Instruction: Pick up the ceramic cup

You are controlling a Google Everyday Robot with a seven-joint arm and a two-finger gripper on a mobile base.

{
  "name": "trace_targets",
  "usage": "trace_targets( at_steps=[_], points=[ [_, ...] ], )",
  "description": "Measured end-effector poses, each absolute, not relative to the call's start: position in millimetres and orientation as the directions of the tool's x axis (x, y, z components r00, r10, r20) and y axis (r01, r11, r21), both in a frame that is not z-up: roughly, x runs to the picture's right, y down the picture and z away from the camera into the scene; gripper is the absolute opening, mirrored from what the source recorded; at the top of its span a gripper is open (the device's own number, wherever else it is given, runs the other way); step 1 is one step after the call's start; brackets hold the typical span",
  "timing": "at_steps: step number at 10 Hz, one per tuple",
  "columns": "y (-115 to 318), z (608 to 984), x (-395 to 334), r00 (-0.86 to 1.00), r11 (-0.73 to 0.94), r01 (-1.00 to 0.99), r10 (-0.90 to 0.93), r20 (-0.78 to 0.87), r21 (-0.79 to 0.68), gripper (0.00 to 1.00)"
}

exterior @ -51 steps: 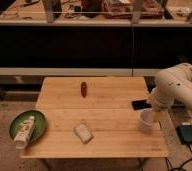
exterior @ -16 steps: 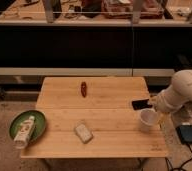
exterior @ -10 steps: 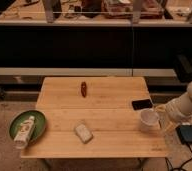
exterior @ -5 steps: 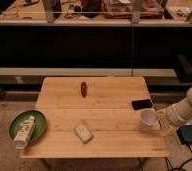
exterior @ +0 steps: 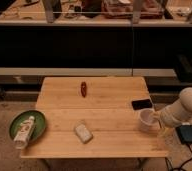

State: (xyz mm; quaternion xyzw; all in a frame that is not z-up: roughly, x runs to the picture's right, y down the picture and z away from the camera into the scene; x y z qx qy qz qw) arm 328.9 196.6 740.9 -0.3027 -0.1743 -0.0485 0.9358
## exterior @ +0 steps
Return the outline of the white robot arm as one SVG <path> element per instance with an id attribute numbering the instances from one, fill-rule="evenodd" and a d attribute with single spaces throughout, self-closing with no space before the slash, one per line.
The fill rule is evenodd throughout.
<path id="1" fill-rule="evenodd" d="M 168 128 L 177 127 L 189 121 L 192 118 L 192 87 L 181 90 L 175 102 L 154 111 L 153 116 Z"/>

